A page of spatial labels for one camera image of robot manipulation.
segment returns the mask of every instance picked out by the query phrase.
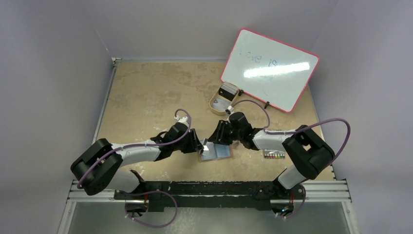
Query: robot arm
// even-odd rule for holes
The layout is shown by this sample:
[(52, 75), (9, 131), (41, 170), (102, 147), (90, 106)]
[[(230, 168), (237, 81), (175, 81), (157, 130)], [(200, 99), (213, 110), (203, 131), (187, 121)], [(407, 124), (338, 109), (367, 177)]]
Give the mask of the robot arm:
[(278, 190), (289, 190), (303, 181), (315, 179), (334, 159), (334, 151), (313, 130), (300, 131), (306, 125), (292, 131), (267, 131), (252, 128), (242, 112), (228, 112), (228, 120), (220, 120), (208, 140), (226, 145), (239, 140), (247, 149), (287, 152), (293, 165), (273, 181)]
[[(190, 129), (185, 137), (176, 141), (188, 130), (189, 121), (187, 116), (179, 118), (167, 132), (139, 143), (110, 144), (106, 139), (99, 139), (71, 165), (70, 169), (88, 195), (97, 194), (106, 188), (133, 192), (144, 180), (137, 172), (118, 170), (120, 167), (142, 161), (159, 161), (177, 150), (184, 154), (202, 153), (203, 146), (195, 129)], [(105, 155), (104, 161), (94, 165)]]

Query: white wall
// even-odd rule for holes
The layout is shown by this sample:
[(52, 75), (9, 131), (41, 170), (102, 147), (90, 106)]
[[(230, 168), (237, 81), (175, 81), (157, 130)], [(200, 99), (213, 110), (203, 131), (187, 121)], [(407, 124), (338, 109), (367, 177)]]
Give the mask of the white wall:
[[(352, 135), (334, 163), (347, 178), (363, 233), (411, 234), (413, 2), (341, 0), (315, 43), (310, 88), (320, 119)], [(323, 127), (338, 149), (345, 127)]]
[(338, 0), (85, 0), (112, 57), (226, 59), (247, 27), (309, 50)]
[(111, 59), (77, 0), (0, 0), (0, 233), (55, 233)]

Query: beige table surface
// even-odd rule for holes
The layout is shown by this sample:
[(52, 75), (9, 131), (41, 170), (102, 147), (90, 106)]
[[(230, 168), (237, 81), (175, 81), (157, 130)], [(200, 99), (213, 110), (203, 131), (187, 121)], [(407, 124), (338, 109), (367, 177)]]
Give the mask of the beige table surface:
[[(183, 108), (192, 116), (192, 126), (198, 138), (208, 138), (218, 120), (224, 116), (213, 114), (208, 102), (221, 84), (222, 62), (122, 62), (119, 64), (101, 122), (98, 138), (112, 143), (139, 142), (168, 130), (174, 123), (174, 112)], [(237, 100), (253, 99), (242, 95)], [(265, 114), (253, 103), (241, 103), (235, 109), (242, 111), (253, 127), (263, 127)], [(273, 107), (269, 129), (289, 130), (317, 121), (308, 88), (291, 113)], [(145, 180), (200, 180), (253, 181), (273, 180), (292, 164), (286, 159), (264, 159), (261, 151), (247, 150), (239, 145), (233, 158), (199, 162), (196, 153), (174, 152), (158, 162), (140, 162), (122, 170), (134, 169)], [(326, 168), (317, 180), (333, 180)]]

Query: whiteboard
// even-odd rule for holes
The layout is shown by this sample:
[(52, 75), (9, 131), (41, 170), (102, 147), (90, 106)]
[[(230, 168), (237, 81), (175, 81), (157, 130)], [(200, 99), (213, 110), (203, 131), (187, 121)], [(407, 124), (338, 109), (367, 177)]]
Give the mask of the whiteboard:
[(282, 111), (291, 112), (318, 62), (316, 55), (243, 29), (221, 80)]

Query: black mounting bar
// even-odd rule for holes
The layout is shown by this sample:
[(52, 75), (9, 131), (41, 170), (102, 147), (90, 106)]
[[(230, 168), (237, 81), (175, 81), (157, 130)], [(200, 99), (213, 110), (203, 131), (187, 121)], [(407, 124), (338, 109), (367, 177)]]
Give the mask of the black mounting bar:
[[(139, 186), (134, 194), (160, 190), (171, 194), (179, 207), (198, 208), (255, 208), (259, 211), (270, 211), (276, 207), (285, 207), (272, 203), (271, 200), (290, 200), (291, 194), (295, 199), (303, 199), (300, 186), (291, 190), (279, 190), (273, 181), (146, 181), (145, 186)], [(144, 196), (135, 196), (116, 191), (113, 197), (116, 200), (144, 199)], [(174, 207), (172, 200), (161, 193), (151, 194), (148, 197), (149, 212), (162, 212), (165, 207)]]

